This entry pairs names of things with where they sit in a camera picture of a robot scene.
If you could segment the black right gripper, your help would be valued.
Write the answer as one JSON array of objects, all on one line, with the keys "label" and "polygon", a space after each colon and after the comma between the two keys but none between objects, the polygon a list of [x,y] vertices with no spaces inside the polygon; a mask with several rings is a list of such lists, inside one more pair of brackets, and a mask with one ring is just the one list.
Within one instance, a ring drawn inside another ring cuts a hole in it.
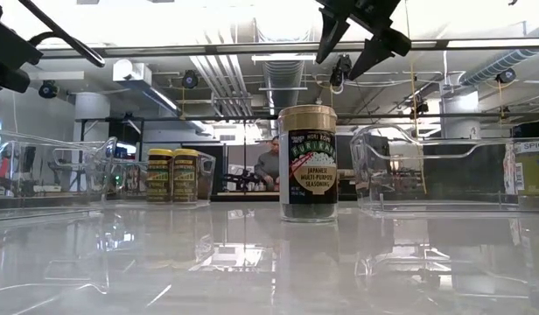
[{"label": "black right gripper", "polygon": [[316,0],[323,5],[322,32],[318,44],[316,62],[322,64],[340,42],[350,24],[348,19],[374,34],[366,39],[364,49],[353,64],[348,75],[354,81],[372,67],[396,54],[406,56],[411,40],[392,29],[392,14],[401,0]]}]

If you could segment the clear plastic bin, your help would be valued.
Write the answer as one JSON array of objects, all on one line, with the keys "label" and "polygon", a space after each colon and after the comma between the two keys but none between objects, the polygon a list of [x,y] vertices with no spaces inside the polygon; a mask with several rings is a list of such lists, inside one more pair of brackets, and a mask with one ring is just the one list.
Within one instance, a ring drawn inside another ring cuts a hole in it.
[{"label": "clear plastic bin", "polygon": [[[197,162],[197,200],[176,201],[168,203],[178,207],[195,208],[207,206],[214,188],[216,157],[199,151]],[[145,202],[148,189],[148,161],[131,161],[116,159],[113,168],[113,182],[107,190],[106,200],[143,201]]]},{"label": "clear plastic bin", "polygon": [[[366,135],[386,137],[389,156]],[[512,136],[422,138],[395,125],[358,132],[350,143],[357,200],[375,214],[532,214],[518,205]]]},{"label": "clear plastic bin", "polygon": [[95,210],[116,139],[65,142],[0,129],[0,221]]}]

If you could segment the furikake jar tan lid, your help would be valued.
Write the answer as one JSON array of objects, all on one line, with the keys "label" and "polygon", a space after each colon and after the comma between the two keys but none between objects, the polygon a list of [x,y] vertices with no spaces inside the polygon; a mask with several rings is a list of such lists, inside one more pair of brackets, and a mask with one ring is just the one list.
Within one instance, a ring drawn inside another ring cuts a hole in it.
[{"label": "furikake jar tan lid", "polygon": [[337,115],[324,105],[297,105],[278,115],[279,202],[285,221],[335,221],[338,203]]}]

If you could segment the yellow-lid dark spice jar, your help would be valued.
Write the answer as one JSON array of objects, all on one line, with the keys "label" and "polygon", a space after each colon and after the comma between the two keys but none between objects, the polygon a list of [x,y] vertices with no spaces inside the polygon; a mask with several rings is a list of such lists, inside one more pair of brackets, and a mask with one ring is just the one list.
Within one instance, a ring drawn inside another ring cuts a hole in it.
[{"label": "yellow-lid dark spice jar", "polygon": [[191,149],[176,149],[172,165],[172,200],[192,203],[198,200],[199,153]]},{"label": "yellow-lid dark spice jar", "polygon": [[149,149],[146,173],[146,199],[149,202],[172,201],[173,152]]}]

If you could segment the green herb jar black lid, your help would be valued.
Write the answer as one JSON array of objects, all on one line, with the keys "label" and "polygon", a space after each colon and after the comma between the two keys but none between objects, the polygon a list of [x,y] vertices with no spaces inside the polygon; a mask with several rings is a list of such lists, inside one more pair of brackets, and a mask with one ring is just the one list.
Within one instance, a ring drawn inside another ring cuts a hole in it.
[{"label": "green herb jar black lid", "polygon": [[514,186],[523,211],[539,211],[539,122],[512,129],[515,154]]}]

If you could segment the black hanging ceiling device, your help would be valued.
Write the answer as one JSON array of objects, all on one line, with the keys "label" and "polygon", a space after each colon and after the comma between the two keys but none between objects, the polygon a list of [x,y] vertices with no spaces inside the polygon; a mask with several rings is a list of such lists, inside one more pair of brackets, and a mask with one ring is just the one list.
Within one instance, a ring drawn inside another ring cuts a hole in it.
[{"label": "black hanging ceiling device", "polygon": [[352,61],[350,57],[347,54],[340,55],[332,68],[332,74],[329,79],[330,90],[334,95],[339,95],[343,92],[343,84],[348,79],[351,70]]}]

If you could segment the white ceiling light fixture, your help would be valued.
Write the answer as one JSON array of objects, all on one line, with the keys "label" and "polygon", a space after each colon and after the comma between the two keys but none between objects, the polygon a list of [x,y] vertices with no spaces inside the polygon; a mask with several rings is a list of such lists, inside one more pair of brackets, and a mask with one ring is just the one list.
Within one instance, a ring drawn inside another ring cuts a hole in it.
[{"label": "white ceiling light fixture", "polygon": [[315,62],[316,56],[313,54],[290,54],[290,53],[274,53],[268,55],[253,55],[253,62],[271,62],[271,61],[310,61]]}]

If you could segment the black monitor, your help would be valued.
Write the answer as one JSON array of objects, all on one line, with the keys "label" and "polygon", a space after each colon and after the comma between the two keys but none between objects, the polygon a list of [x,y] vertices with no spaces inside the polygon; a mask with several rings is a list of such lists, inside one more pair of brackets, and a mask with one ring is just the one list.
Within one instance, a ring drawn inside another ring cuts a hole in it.
[{"label": "black monitor", "polygon": [[[350,150],[352,136],[336,136],[336,149],[338,153],[338,167],[352,169],[353,160]],[[385,136],[366,135],[369,144],[382,155],[389,156],[389,140]]]}]

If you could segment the white round column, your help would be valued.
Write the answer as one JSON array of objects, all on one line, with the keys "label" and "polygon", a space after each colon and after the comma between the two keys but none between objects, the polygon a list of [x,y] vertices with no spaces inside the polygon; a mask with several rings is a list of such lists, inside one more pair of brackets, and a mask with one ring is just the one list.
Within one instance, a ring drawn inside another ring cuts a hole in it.
[{"label": "white round column", "polygon": [[441,137],[445,139],[479,139],[480,119],[474,114],[480,112],[477,90],[463,94],[446,94],[439,104],[441,114]]},{"label": "white round column", "polygon": [[97,122],[95,118],[106,118],[110,115],[110,100],[105,94],[90,92],[78,93],[75,97],[75,119],[90,118],[85,123],[85,129],[81,130],[81,122],[75,122],[73,126],[73,140],[80,141],[84,134],[84,141],[106,141],[109,138],[109,124]]}]

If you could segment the person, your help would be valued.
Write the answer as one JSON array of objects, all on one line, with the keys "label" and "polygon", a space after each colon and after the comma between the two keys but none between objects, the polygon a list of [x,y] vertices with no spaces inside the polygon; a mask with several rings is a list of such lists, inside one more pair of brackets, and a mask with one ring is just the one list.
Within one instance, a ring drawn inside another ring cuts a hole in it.
[{"label": "person", "polygon": [[262,179],[267,191],[277,191],[279,185],[279,138],[270,141],[270,149],[257,159],[255,174]]}]

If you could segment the wooden background table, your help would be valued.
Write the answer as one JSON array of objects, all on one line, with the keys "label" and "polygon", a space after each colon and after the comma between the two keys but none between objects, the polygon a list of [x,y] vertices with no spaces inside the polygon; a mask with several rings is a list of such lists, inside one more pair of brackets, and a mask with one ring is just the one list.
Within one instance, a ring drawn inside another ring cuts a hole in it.
[{"label": "wooden background table", "polygon": [[277,202],[278,192],[218,192],[210,197],[212,202]]}]

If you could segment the white ceiling unit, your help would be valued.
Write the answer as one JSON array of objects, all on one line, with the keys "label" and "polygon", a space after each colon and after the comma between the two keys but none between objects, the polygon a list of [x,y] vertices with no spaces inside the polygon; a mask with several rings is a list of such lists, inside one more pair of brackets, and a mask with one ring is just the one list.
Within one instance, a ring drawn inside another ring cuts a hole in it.
[{"label": "white ceiling unit", "polygon": [[147,64],[119,59],[113,65],[113,81],[144,81],[152,83],[152,71]]}]

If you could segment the white ceiling light bar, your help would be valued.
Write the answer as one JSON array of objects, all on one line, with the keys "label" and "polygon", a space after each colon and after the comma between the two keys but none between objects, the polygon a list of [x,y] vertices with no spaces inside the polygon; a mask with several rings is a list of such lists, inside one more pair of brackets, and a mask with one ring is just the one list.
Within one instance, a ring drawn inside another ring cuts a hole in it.
[{"label": "white ceiling light bar", "polygon": [[29,73],[29,77],[36,81],[82,81],[85,79],[85,73],[83,71],[32,72]]}]

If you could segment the black frame beam with lights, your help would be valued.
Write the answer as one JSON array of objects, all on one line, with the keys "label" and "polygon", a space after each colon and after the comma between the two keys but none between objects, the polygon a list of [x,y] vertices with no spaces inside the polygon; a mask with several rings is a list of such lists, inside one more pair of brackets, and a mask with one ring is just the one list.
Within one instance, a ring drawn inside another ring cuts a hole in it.
[{"label": "black frame beam with lights", "polygon": [[[105,59],[163,57],[185,55],[226,55],[259,53],[316,53],[317,42],[245,43],[220,45],[170,45],[151,47],[99,47]],[[539,49],[539,38],[476,38],[415,40],[413,51],[510,50]]]}]

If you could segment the striped flexible ceiling duct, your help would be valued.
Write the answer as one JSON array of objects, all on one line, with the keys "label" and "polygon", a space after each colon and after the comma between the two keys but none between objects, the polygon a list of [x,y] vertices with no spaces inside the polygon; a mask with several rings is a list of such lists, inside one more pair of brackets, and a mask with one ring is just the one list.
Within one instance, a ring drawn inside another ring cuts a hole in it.
[{"label": "striped flexible ceiling duct", "polygon": [[[526,41],[527,39],[539,39],[539,27],[525,36],[504,38],[503,41],[507,41],[507,45],[510,46],[510,41]],[[476,86],[483,81],[494,79],[497,74],[512,69],[514,66],[536,56],[538,53],[539,47],[527,47],[526,44],[518,48],[509,48],[480,66],[476,66],[473,70],[460,75],[458,77],[458,84],[463,87]]]}]

